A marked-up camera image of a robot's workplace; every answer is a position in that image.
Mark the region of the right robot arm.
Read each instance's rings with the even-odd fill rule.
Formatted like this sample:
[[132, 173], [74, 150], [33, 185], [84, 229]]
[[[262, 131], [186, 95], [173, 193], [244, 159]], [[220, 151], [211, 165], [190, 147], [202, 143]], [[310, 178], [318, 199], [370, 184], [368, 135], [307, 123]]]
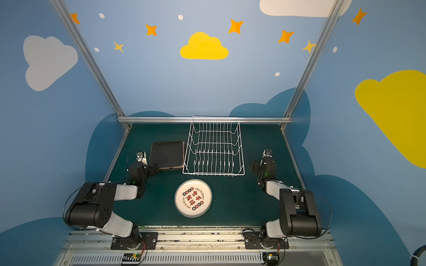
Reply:
[[265, 222], [259, 233], [260, 243], [267, 248], [279, 240], [290, 237], [316, 239], [322, 236], [322, 222], [309, 190], [288, 186], [275, 178], [274, 160], [253, 161], [250, 171], [258, 176], [262, 191], [278, 200], [278, 219]]

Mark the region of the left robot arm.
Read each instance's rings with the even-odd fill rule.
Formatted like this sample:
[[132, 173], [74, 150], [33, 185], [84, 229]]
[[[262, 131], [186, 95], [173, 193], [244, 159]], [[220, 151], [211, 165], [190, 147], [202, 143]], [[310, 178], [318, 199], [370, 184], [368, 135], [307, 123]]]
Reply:
[[154, 250], [158, 234], [142, 234], [135, 222], [114, 213], [113, 207], [117, 201], [141, 199], [148, 178], [159, 171], [156, 163], [137, 161], [128, 169], [127, 184], [86, 182], [64, 212], [64, 222], [78, 230], [95, 228], [111, 235], [111, 250]]

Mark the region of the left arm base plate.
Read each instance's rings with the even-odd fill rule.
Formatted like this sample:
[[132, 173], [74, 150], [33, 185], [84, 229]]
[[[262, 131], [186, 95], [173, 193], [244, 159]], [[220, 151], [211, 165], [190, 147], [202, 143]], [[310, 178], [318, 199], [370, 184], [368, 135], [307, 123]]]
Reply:
[[158, 240], [157, 232], [139, 232], [135, 237], [113, 237], [111, 250], [154, 250]]

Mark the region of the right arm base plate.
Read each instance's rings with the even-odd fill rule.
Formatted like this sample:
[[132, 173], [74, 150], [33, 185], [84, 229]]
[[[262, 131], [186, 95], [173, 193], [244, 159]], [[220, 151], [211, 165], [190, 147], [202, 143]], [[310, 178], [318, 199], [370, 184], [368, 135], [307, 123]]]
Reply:
[[244, 231], [242, 233], [246, 249], [289, 249], [287, 238], [261, 237], [260, 232]]

